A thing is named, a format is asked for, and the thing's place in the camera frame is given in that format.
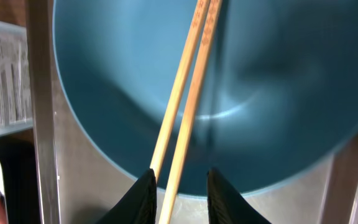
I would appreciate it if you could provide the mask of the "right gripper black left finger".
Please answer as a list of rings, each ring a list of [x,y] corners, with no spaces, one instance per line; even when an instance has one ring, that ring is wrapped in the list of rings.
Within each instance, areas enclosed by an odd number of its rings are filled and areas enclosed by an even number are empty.
[[[155,174],[148,169],[96,224],[155,224],[156,214]]]

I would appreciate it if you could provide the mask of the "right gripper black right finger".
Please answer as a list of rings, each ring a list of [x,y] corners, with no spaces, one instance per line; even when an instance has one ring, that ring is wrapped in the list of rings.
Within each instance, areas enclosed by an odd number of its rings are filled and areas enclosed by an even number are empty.
[[[209,224],[270,224],[215,168],[208,171]]]

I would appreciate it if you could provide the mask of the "wooden chopstick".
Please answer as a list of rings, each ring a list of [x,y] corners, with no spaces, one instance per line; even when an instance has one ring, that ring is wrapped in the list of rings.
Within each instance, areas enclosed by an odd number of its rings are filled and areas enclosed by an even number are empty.
[[[163,160],[169,143],[170,135],[175,124],[178,107],[180,105],[183,91],[191,68],[193,56],[198,43],[203,21],[207,15],[210,0],[198,0],[188,31],[185,46],[181,55],[177,74],[173,83],[167,108],[163,117],[162,125],[155,144],[154,153],[150,162],[150,168],[154,171],[155,180],[158,182]]]
[[[195,49],[195,52],[198,54],[168,176],[166,192],[158,221],[159,224],[169,223],[172,216],[222,3],[222,0],[210,1],[207,15],[203,21],[203,28],[198,38]]]

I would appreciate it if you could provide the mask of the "dark blue plate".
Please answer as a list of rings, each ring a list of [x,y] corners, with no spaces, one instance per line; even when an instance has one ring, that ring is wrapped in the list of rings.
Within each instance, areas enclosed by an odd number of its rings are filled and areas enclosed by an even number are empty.
[[[95,148],[126,175],[148,168],[194,0],[54,4],[58,74]],[[179,193],[219,169],[247,195],[304,174],[358,133],[358,0],[221,6]]]

